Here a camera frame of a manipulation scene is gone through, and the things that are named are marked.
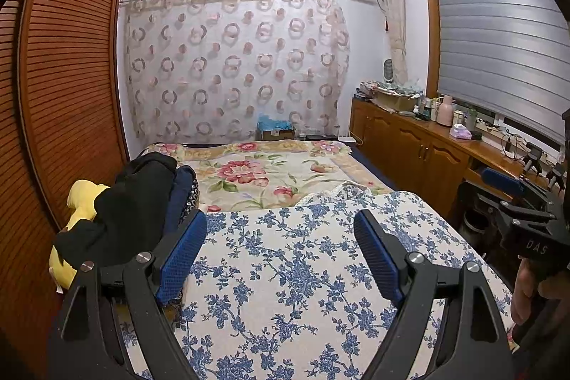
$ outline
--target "pink thermos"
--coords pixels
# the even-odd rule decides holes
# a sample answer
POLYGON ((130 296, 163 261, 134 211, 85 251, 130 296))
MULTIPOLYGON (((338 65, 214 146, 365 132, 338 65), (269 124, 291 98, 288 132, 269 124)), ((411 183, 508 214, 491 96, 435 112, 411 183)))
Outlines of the pink thermos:
POLYGON ((444 101, 437 110, 437 122, 442 126, 451 127, 453 123, 452 101, 451 95, 444 95, 444 101))

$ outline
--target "blue gripper pad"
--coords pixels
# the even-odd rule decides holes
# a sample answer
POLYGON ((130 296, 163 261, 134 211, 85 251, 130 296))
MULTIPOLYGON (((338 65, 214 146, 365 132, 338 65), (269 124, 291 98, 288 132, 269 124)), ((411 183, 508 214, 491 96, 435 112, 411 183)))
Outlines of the blue gripper pad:
POLYGON ((156 299, 161 305, 178 296, 206 239, 206 215, 198 211, 161 268, 156 299))
POLYGON ((400 307, 404 295, 400 290, 398 268, 374 231, 371 219, 375 221, 369 211, 359 211, 354 216, 354 236, 380 294, 394 306, 400 307))

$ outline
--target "bed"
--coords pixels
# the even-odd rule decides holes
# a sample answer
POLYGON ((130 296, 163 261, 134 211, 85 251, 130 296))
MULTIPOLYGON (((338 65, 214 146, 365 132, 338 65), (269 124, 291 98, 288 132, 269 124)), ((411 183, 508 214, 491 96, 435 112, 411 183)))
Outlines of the bed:
POLYGON ((200 185, 203 211, 244 211, 296 205, 313 192, 329 191, 349 181, 373 195, 391 192, 337 141, 244 142, 196 148, 152 144, 158 151, 190 165, 200 185))
MULTIPOLYGON (((394 192, 339 142, 248 142, 208 149, 148 148, 190 164, 208 234, 170 306, 172 330, 199 378, 358 379, 394 318, 354 240, 369 209, 408 251, 460 267, 478 262, 505 328, 511 293, 454 229, 417 195, 394 192), (338 190, 346 183, 368 188, 338 190), (315 195, 335 190, 334 195, 315 195)), ((409 378, 434 347, 443 301, 434 301, 409 378)), ((127 312, 121 329, 136 373, 150 378, 127 312)))

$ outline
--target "small fan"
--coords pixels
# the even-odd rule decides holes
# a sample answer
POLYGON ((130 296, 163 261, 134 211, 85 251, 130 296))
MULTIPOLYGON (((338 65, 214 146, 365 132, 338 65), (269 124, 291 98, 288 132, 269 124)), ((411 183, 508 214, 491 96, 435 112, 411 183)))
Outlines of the small fan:
POLYGON ((386 84, 392 84, 394 82, 394 70, 392 68, 391 58, 384 62, 384 81, 386 84))

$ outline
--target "human hand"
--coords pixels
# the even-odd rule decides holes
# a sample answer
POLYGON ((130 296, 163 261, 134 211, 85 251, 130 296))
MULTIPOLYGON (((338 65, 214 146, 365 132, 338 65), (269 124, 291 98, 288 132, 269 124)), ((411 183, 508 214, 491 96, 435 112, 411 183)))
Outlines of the human hand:
POLYGON ((511 317, 517 325, 522 325, 529 318, 532 297, 537 290, 543 298, 562 302, 553 316, 553 323, 561 320, 568 313, 570 309, 570 272, 568 269, 542 282, 537 282, 530 261, 522 258, 511 303, 511 317))

